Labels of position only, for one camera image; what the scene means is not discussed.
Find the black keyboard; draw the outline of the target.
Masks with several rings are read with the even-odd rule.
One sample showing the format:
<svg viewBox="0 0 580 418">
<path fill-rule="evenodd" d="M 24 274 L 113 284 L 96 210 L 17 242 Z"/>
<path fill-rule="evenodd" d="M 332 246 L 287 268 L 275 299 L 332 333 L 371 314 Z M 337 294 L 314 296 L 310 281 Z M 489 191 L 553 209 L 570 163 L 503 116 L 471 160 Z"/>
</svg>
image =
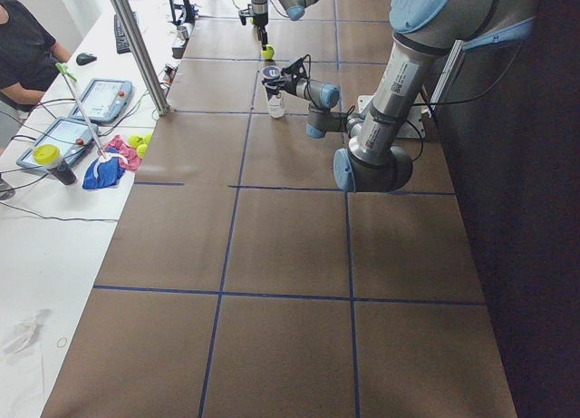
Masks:
<svg viewBox="0 0 580 418">
<path fill-rule="evenodd" d="M 113 34 L 117 54 L 129 53 L 131 51 L 130 43 L 117 15 L 113 17 Z"/>
</svg>

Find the near blue teach pendant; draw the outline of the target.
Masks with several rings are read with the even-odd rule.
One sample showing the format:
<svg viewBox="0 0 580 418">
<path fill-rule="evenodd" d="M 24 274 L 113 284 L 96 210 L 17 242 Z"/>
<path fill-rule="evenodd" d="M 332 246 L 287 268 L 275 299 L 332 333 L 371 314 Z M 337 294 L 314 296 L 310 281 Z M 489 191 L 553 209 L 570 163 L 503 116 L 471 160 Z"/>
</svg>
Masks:
<svg viewBox="0 0 580 418">
<path fill-rule="evenodd" d="M 33 145 L 16 160 L 16 164 L 21 168 L 46 173 L 46 170 L 34 160 L 33 150 L 36 147 L 53 145 L 59 149 L 65 161 L 73 166 L 92 142 L 92 132 L 86 122 L 59 117 L 37 137 Z"/>
</svg>

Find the aluminium frame post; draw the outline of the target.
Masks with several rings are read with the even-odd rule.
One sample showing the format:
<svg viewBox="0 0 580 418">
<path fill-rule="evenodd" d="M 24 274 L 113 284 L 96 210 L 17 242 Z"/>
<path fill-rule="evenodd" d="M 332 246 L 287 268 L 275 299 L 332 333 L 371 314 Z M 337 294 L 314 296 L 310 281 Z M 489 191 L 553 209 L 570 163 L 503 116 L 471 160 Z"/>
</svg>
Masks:
<svg viewBox="0 0 580 418">
<path fill-rule="evenodd" d="M 128 38 L 130 50 L 138 65 L 141 77 L 150 93 L 159 117 L 169 111 L 169 104 L 160 86 L 158 75 L 153 67 L 149 52 L 141 36 L 140 28 L 133 16 L 129 0 L 110 0 Z"/>
</svg>

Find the seated person in black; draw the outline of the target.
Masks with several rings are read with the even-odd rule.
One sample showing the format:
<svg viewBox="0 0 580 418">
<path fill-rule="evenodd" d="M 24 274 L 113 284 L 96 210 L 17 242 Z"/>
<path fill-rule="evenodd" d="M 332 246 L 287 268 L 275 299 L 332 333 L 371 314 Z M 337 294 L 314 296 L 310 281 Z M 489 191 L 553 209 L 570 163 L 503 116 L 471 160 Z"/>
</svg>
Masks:
<svg viewBox="0 0 580 418">
<path fill-rule="evenodd" d="M 1 101 L 19 121 L 38 104 L 72 52 L 18 0 L 1 0 Z"/>
</svg>

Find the cup with yellow lid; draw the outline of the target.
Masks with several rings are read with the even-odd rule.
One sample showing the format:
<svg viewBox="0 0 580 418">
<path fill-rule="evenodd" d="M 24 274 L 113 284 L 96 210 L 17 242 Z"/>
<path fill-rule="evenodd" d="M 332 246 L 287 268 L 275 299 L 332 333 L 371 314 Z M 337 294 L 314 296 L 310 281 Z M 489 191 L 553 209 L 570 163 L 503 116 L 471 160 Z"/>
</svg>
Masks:
<svg viewBox="0 0 580 418">
<path fill-rule="evenodd" d="M 73 185 L 77 178 L 58 147 L 44 144 L 33 149 L 35 162 L 47 169 L 62 184 Z"/>
</svg>

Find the black computer mouse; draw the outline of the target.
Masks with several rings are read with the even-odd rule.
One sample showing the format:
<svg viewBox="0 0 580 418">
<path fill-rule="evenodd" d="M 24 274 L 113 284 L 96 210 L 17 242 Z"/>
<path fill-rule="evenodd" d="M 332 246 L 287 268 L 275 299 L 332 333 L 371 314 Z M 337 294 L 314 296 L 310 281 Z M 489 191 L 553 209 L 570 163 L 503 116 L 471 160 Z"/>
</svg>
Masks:
<svg viewBox="0 0 580 418">
<path fill-rule="evenodd" d="M 79 53 L 76 56 L 75 62 L 79 66 L 84 66 L 84 65 L 87 65 L 89 63 L 93 63 L 96 60 L 97 60 L 97 56 L 95 56 L 91 53 Z"/>
</svg>

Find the spare tennis ball on desk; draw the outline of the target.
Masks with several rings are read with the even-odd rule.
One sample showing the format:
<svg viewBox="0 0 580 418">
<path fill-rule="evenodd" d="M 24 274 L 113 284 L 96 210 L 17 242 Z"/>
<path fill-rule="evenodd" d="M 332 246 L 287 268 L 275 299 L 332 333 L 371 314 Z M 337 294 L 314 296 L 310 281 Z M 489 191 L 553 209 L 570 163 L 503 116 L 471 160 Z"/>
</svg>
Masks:
<svg viewBox="0 0 580 418">
<path fill-rule="evenodd" d="M 143 142 L 143 138 L 140 135 L 131 135 L 128 139 L 128 144 L 133 148 L 137 149 Z"/>
</svg>

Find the blue teach pendant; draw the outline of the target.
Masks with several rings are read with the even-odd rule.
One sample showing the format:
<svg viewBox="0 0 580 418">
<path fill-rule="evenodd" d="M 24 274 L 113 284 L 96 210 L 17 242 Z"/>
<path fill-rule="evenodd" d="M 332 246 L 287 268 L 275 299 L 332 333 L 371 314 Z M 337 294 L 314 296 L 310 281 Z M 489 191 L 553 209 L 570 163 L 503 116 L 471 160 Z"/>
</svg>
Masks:
<svg viewBox="0 0 580 418">
<path fill-rule="evenodd" d="M 80 101 L 91 122 L 109 125 L 121 115 L 132 89 L 130 81 L 93 78 L 80 94 Z"/>
<path fill-rule="evenodd" d="M 16 160 L 16 164 L 21 168 L 46 173 L 46 170 L 34 160 L 33 150 L 36 147 L 53 145 L 59 149 L 65 161 L 73 166 L 92 142 L 92 132 L 86 122 L 59 117 L 37 137 L 33 145 Z"/>
</svg>

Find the small metal cup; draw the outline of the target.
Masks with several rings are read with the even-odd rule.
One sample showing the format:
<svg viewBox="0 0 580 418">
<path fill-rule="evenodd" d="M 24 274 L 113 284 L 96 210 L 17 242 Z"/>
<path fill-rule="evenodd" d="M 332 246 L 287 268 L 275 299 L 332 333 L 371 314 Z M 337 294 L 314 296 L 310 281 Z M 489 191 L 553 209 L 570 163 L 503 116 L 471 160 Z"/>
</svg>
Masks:
<svg viewBox="0 0 580 418">
<path fill-rule="evenodd" d="M 189 29 L 185 25 L 177 27 L 177 35 L 179 39 L 187 41 L 189 39 Z"/>
</svg>

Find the green handled grabber stick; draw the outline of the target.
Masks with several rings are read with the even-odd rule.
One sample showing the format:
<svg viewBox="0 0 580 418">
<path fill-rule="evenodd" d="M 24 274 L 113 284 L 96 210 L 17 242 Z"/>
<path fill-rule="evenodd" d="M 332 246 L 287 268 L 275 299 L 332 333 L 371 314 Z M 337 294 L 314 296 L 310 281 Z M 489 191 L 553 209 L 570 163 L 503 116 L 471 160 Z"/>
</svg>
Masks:
<svg viewBox="0 0 580 418">
<path fill-rule="evenodd" d="M 67 85 L 76 105 L 78 110 L 80 111 L 83 120 L 86 122 L 87 127 L 89 128 L 92 138 L 93 138 L 93 142 L 95 143 L 95 146 L 97 147 L 98 150 L 98 161 L 100 163 L 104 163 L 107 162 L 108 160 L 111 159 L 111 157 L 109 156 L 108 152 L 104 149 L 104 147 L 101 144 L 101 141 L 99 140 L 99 136 L 95 130 L 95 128 L 93 127 L 93 124 L 87 114 L 87 112 L 85 111 L 83 105 L 82 105 L 82 101 L 80 96 L 78 95 L 78 93 L 75 91 L 74 87 L 73 87 L 73 82 L 76 82 L 76 78 L 71 75 L 68 72 L 68 66 L 66 63 L 56 63 L 55 64 L 56 69 L 58 70 L 59 74 L 63 77 L 65 84 Z"/>
</svg>

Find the far blue teach pendant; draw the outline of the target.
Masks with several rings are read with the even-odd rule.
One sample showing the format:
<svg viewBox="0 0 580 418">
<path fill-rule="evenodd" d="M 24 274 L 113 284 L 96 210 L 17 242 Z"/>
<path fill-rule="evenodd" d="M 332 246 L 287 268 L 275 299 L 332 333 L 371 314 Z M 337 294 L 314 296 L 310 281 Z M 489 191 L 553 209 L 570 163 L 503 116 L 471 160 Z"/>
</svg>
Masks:
<svg viewBox="0 0 580 418">
<path fill-rule="evenodd" d="M 121 115 L 132 89 L 130 81 L 93 78 L 80 94 L 80 101 L 91 122 L 109 125 Z"/>
</svg>

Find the yellow tennis ball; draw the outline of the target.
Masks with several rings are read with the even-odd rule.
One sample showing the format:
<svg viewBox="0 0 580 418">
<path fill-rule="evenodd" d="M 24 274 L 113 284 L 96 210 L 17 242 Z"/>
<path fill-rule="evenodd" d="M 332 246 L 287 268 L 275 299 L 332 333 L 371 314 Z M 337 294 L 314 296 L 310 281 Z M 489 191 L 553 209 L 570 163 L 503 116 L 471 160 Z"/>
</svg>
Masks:
<svg viewBox="0 0 580 418">
<path fill-rule="evenodd" d="M 272 45 L 267 44 L 261 50 L 261 55 L 264 60 L 273 60 L 275 57 L 275 49 Z"/>
</svg>

